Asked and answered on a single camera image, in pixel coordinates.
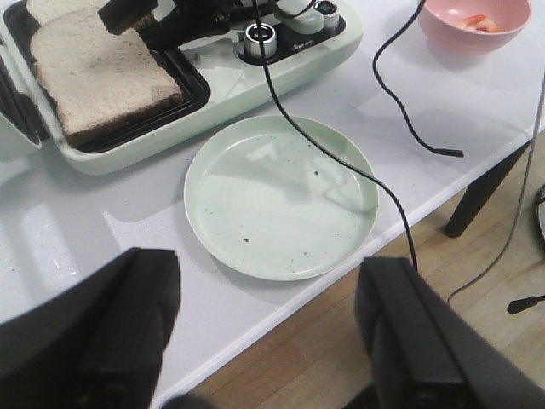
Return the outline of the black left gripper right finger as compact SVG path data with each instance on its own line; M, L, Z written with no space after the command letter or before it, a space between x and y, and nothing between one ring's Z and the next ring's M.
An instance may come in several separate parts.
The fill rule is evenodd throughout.
M374 408L542 408L544 391L457 315L404 258L363 261L355 317Z

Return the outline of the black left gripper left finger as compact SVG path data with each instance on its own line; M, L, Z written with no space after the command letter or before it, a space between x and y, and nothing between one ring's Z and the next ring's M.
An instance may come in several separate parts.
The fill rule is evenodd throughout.
M131 248L1 325L3 408L148 408L181 301L172 250Z

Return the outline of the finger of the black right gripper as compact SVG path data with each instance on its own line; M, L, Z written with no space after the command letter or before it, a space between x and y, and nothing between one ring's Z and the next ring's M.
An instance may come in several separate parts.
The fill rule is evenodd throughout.
M122 34L157 6L156 0L111 0L99 9L98 15L109 33Z

